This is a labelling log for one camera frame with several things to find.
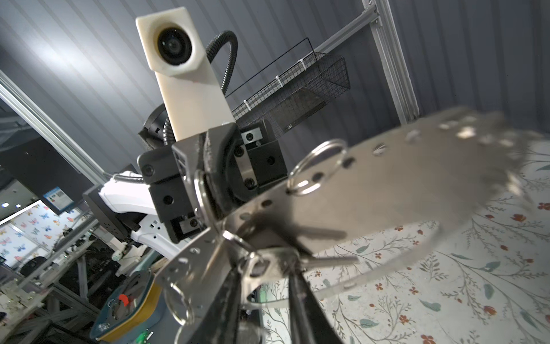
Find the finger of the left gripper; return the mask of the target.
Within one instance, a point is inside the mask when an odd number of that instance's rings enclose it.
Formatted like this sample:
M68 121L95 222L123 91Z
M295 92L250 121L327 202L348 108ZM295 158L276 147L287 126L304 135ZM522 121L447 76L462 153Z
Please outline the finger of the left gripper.
M243 140L236 123L206 132L203 164L206 183L216 215L222 219L258 195L256 186L246 187L236 163L235 149Z

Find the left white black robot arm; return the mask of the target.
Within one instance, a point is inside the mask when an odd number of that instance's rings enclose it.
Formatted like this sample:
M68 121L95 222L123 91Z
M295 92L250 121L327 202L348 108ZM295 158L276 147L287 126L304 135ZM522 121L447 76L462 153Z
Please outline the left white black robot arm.
M286 179L282 134L275 120L253 110L228 129L211 129L182 143L160 105L140 131L148 147L138 159L140 172L116 173L84 198L101 226L117 239L171 258L187 239L206 229L194 196L196 171L205 174L215 214L227 215Z

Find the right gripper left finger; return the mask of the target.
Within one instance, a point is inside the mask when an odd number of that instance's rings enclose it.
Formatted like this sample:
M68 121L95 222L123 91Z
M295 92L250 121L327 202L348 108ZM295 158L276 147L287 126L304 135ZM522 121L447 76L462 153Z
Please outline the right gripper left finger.
M189 343L236 343L241 305L241 273L233 268Z

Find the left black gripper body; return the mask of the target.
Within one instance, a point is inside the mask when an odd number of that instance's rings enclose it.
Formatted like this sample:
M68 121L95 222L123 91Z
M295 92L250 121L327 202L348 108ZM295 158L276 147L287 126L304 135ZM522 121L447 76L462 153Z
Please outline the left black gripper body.
M223 219L288 175L267 120L211 128L149 150L137 164L173 243Z

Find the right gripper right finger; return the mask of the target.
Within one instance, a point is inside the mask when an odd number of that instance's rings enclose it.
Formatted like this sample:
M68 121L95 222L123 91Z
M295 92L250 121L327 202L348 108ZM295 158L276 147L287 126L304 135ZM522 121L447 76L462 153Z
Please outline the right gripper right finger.
M342 343L299 272L289 275L288 301L292 343Z

